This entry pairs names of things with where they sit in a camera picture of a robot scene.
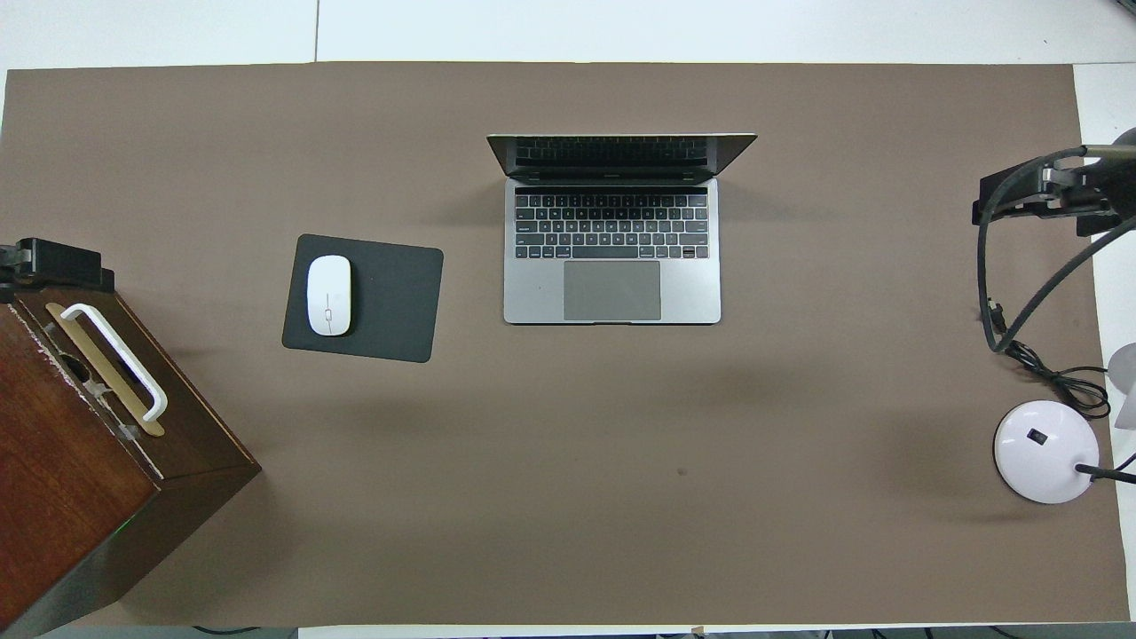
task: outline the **trackpad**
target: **trackpad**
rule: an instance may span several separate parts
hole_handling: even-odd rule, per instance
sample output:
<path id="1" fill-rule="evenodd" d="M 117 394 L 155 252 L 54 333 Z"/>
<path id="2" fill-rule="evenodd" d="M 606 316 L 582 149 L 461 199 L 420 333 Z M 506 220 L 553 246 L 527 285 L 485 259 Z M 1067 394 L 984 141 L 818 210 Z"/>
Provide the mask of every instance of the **trackpad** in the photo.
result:
<path id="1" fill-rule="evenodd" d="M 659 263 L 566 262 L 565 320 L 660 320 Z"/>

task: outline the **white mouse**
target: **white mouse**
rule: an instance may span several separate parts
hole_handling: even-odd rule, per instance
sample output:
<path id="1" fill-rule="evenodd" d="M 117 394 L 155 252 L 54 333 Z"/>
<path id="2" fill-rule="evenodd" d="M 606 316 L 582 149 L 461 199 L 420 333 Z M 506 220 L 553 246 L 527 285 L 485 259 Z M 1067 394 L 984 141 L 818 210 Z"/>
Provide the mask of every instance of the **white mouse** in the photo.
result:
<path id="1" fill-rule="evenodd" d="M 351 263 L 342 255 L 324 255 L 308 266 L 308 324 L 327 337 L 351 327 Z"/>

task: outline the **wooden box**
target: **wooden box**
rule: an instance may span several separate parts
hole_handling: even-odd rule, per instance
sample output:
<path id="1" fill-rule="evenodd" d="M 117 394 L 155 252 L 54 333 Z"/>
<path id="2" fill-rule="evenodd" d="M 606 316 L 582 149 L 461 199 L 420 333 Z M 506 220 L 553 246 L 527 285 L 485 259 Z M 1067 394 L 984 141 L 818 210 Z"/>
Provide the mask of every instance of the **wooden box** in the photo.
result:
<path id="1" fill-rule="evenodd" d="M 0 301 L 0 636 L 12 639 L 118 599 L 260 467 L 117 294 Z"/>

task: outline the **black switch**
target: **black switch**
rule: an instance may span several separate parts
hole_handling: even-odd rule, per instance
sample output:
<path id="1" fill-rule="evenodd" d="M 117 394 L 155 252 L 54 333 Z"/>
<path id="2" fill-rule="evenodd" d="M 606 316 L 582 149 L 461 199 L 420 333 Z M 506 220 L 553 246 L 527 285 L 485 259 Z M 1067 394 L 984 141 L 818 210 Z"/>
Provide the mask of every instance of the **black switch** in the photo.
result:
<path id="1" fill-rule="evenodd" d="M 1026 433 L 1026 437 L 1036 441 L 1038 446 L 1044 445 L 1045 440 L 1050 439 L 1049 435 L 1046 435 L 1045 433 L 1043 433 L 1037 429 L 1029 429 L 1029 432 Z"/>

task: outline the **desk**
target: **desk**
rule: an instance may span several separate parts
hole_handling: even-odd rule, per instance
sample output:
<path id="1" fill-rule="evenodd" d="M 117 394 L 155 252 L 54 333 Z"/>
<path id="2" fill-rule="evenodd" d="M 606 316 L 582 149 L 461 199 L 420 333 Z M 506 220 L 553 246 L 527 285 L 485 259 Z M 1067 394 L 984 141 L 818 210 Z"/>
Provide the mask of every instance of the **desk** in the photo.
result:
<path id="1" fill-rule="evenodd" d="M 1042 84 L 1044 105 L 1004 108 Z M 1114 489 L 1042 508 L 1001 484 L 994 425 L 1049 395 L 975 321 L 975 184 L 1079 142 L 1069 67 L 329 64 L 8 86 L 6 232 L 102 251 L 265 468 L 94 622 L 1127 617 Z M 721 177 L 720 324 L 501 321 L 484 135 L 590 130 L 759 132 Z M 279 346 L 304 232 L 445 252 L 429 364 Z M 1060 222 L 992 241 L 1014 257 L 992 283 L 1011 300 L 1081 246 Z M 1030 341 L 1089 363 L 1091 274 L 1044 309 Z"/>

